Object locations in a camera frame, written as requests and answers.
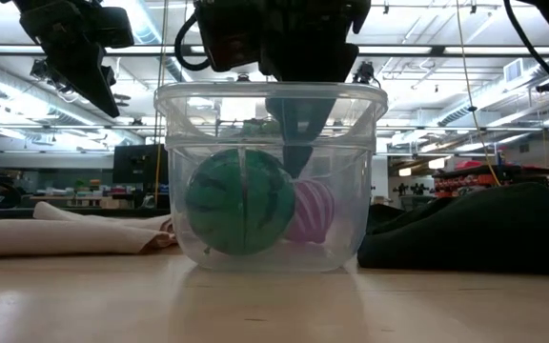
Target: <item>folded fabric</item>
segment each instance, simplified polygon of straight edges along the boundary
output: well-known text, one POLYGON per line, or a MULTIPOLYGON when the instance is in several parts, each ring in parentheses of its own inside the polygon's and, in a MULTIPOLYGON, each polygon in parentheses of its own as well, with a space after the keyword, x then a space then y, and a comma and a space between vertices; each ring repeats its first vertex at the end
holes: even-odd
POLYGON ((169 216, 144 220, 88 217, 45 203, 37 205, 33 216, 40 220, 0 220, 0 256, 140 253, 175 243, 169 216))
POLYGON ((359 266, 549 274, 549 190, 542 185, 492 188, 388 215, 394 219, 384 224, 368 221, 359 266))

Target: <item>computer monitor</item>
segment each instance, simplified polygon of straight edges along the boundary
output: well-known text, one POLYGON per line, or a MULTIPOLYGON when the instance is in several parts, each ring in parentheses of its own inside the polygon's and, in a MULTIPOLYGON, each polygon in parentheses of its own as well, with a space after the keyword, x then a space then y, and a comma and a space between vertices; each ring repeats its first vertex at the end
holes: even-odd
POLYGON ((114 184, 155 184, 160 150, 158 183, 169 183, 169 158, 164 145, 115 147, 113 152, 114 184))

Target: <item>pink striped ball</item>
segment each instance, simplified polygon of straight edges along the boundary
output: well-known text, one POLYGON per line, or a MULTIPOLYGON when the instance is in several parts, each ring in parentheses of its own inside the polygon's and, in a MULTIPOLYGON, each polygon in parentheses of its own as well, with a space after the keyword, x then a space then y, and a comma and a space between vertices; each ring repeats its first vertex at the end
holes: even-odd
POLYGON ((295 183, 295 214, 285 238, 297 242, 325 242, 334 221, 335 200, 330 189, 314 180, 295 183))

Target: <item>beige cloth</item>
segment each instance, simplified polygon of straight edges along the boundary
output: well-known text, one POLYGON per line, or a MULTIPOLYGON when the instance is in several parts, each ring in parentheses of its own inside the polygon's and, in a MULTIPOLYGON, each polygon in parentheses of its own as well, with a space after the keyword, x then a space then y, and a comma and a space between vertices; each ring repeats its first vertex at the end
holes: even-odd
POLYGON ((176 243, 169 215, 151 219, 84 216, 41 202, 36 220, 0 220, 0 256, 140 253, 176 243))

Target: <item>workbench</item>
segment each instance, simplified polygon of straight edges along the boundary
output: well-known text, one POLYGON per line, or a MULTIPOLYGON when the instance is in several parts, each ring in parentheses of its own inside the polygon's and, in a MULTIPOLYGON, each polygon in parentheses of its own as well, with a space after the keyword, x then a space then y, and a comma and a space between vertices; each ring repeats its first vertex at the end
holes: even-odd
POLYGON ((179 249, 0 259, 0 342, 549 342, 549 277, 210 272, 179 249))

